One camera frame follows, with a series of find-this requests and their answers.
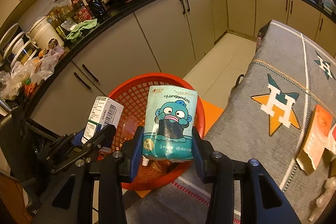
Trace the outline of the white green carton box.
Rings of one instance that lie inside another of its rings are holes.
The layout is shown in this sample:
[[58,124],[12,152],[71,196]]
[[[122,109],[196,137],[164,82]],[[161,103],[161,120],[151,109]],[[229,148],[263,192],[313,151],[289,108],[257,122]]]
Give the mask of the white green carton box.
[[96,97],[90,111],[81,142],[85,144],[95,133],[112,124],[118,127],[123,106],[109,97]]

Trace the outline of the teal cartoon tissue pack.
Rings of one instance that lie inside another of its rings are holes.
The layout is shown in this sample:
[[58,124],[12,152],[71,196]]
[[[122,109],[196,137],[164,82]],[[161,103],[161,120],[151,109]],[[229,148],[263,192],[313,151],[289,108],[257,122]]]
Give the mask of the teal cartoon tissue pack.
[[184,162],[193,159],[192,129],[198,93],[174,85],[149,88],[142,155],[149,160]]

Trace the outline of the orange carton box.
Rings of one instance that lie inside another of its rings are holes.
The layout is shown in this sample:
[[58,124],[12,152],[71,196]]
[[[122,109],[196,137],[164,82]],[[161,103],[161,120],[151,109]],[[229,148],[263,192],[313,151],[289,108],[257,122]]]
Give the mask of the orange carton box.
[[303,146],[297,157],[297,164],[309,176],[319,165],[325,150],[332,115],[321,105],[316,105],[310,118]]

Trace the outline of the clear plastic bag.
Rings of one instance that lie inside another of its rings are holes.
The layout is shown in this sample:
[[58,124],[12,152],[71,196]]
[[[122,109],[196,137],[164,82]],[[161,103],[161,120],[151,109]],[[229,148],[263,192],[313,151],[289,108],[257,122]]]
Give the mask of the clear plastic bag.
[[324,193],[316,199],[316,207],[314,208],[313,212],[311,213],[308,220],[310,222],[316,221],[323,211],[326,209],[327,205],[329,204],[333,194],[335,193],[336,188],[336,178],[331,177],[328,178],[325,182],[325,191]]

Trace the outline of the red plastic mesh basket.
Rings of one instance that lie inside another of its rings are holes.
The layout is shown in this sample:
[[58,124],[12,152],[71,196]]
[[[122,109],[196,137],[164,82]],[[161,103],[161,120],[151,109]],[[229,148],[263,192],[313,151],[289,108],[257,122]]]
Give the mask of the red plastic mesh basket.
[[[167,73],[148,73],[133,77],[115,88],[109,94],[109,98],[120,103],[123,112],[111,148],[108,152],[100,152],[100,160],[109,153],[120,150],[123,143],[133,137],[137,127],[145,124],[147,97],[149,88],[153,85],[174,85],[193,89],[185,80]],[[148,166],[139,168],[133,182],[123,183],[122,187],[136,191],[160,188],[174,181],[190,165],[190,161],[173,163],[169,160],[151,160]]]

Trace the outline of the orange stool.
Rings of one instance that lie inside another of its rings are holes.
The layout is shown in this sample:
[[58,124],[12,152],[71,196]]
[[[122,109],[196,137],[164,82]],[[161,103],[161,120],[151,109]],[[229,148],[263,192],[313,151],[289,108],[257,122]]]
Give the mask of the orange stool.
[[223,114],[224,109],[216,105],[213,105],[203,99],[201,99],[204,111],[205,111],[205,134],[207,135],[210,128],[215,124],[219,117]]

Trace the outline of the crumpled plastic bags pile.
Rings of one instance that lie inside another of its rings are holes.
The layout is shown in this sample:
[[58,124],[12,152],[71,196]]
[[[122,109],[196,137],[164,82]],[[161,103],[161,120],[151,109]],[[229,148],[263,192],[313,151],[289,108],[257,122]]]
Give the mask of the crumpled plastic bags pile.
[[42,58],[34,57],[24,65],[17,61],[10,72],[1,71],[1,98],[13,100],[28,80],[31,84],[39,85],[43,80],[48,79],[53,75],[63,54],[64,47],[56,46]]

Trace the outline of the green cloth rag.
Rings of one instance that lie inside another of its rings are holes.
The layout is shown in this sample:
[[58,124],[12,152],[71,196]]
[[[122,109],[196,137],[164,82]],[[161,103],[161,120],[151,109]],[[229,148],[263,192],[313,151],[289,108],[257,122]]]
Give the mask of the green cloth rag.
[[74,42],[80,38],[85,32],[95,28],[97,26],[97,19],[85,20],[77,24],[73,30],[68,34],[67,40]]

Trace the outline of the white rice cooker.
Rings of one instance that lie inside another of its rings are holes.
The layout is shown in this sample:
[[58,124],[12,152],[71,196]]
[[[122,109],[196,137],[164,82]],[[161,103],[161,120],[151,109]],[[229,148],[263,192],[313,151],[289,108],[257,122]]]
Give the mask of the white rice cooker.
[[63,39],[48,22],[46,16],[38,19],[26,35],[41,50],[47,49],[49,47],[49,42],[52,39],[56,39],[59,46],[64,46]]

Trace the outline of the red-label sauce bottle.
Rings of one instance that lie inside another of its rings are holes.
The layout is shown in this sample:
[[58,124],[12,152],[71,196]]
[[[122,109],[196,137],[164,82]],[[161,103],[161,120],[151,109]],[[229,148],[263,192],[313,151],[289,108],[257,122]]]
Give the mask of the red-label sauce bottle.
[[90,15],[82,0],[71,0],[71,3],[79,22],[92,19],[92,16]]

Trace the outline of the dark soy sauce bottle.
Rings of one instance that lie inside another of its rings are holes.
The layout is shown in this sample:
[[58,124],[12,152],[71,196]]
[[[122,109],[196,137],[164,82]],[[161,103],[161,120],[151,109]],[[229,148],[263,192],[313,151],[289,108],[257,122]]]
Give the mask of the dark soy sauce bottle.
[[109,17],[101,0],[85,0],[93,16],[99,23],[105,22]]

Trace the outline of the grey star-patterned tablecloth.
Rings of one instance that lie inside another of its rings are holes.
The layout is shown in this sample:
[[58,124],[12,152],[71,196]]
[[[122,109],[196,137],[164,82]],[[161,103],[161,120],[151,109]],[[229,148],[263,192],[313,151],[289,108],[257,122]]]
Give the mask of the grey star-patterned tablecloth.
[[296,159],[316,106],[335,115],[335,60],[318,44],[272,20],[246,75],[206,135],[238,161],[257,159],[302,223],[335,223],[335,199],[315,214],[333,155],[306,174]]

